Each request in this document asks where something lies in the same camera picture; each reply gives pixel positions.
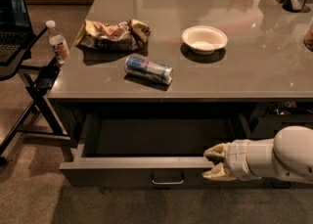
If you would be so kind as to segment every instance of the brown chip bag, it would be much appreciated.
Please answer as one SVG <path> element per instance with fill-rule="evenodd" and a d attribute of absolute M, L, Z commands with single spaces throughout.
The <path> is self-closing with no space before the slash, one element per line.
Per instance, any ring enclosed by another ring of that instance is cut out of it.
<path fill-rule="evenodd" d="M 144 47 L 150 33 L 150 28 L 137 20 L 115 25 L 86 20 L 74 45 L 104 51 L 136 51 Z"/>

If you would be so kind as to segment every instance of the blue can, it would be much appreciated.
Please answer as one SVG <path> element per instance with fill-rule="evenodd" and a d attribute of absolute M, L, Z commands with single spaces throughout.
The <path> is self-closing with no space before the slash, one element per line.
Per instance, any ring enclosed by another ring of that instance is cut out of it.
<path fill-rule="evenodd" d="M 128 57 L 125 72 L 156 83 L 169 85 L 172 81 L 173 68 L 136 57 Z"/>

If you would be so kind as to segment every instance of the bottle cap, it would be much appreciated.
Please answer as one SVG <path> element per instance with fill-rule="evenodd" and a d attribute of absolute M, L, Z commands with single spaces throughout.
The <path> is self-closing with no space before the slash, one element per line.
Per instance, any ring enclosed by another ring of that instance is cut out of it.
<path fill-rule="evenodd" d="M 47 21 L 46 25 L 48 28 L 56 27 L 55 21 Z"/>

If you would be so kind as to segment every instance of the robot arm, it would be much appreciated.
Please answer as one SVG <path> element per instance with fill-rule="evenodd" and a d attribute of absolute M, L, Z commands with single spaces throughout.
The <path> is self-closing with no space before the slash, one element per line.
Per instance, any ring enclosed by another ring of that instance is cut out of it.
<path fill-rule="evenodd" d="M 274 139 L 236 140 L 204 152 L 217 163 L 203 174 L 210 180 L 254 180 L 262 177 L 313 184 L 313 130 L 290 126 Z"/>

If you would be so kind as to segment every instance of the open drawer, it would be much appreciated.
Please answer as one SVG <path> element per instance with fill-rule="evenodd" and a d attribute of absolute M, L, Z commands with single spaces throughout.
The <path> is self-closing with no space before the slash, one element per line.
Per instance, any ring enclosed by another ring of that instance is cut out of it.
<path fill-rule="evenodd" d="M 202 154 L 217 139 L 228 138 L 233 138 L 233 131 L 225 118 L 106 118 L 88 114 L 74 161 L 63 162 L 60 169 L 73 186 L 217 185 L 201 176 L 213 167 Z"/>

